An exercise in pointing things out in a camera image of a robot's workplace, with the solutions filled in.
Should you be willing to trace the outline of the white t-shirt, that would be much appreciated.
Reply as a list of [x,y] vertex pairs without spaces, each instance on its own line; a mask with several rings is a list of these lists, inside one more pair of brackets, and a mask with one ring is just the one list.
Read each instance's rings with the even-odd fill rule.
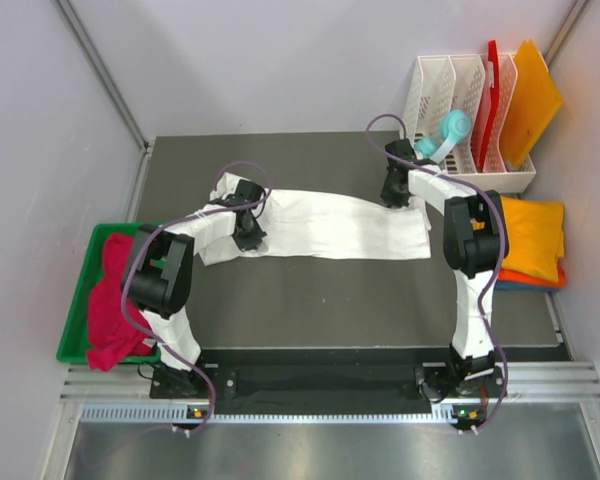
[[182,224],[206,266],[238,257],[317,257],[334,260],[416,260],[431,257],[424,203],[391,210],[359,198],[302,190],[274,190],[254,213],[265,232],[261,244],[242,251],[231,237],[235,212]]

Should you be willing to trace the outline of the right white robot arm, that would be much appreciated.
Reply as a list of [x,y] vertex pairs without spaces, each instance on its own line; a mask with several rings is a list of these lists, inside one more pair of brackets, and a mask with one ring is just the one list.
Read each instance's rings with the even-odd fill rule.
[[496,270],[508,254],[500,195],[479,194],[445,175],[429,160],[416,158],[407,139],[384,147],[387,175],[381,200],[388,207],[422,200],[443,216],[444,259],[456,281],[456,327],[443,374],[421,373],[421,395],[432,402],[454,392],[472,394],[496,371],[491,332]]

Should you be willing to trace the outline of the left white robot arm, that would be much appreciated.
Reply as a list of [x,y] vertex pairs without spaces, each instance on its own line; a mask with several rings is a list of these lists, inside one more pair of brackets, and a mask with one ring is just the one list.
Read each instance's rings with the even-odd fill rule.
[[172,384],[185,396],[206,387],[207,374],[196,366],[201,347],[186,314],[194,257],[218,240],[241,251],[259,247],[266,233],[254,212],[271,191],[241,179],[193,214],[136,231],[121,279],[120,308],[125,320],[149,335],[161,362],[173,369]]

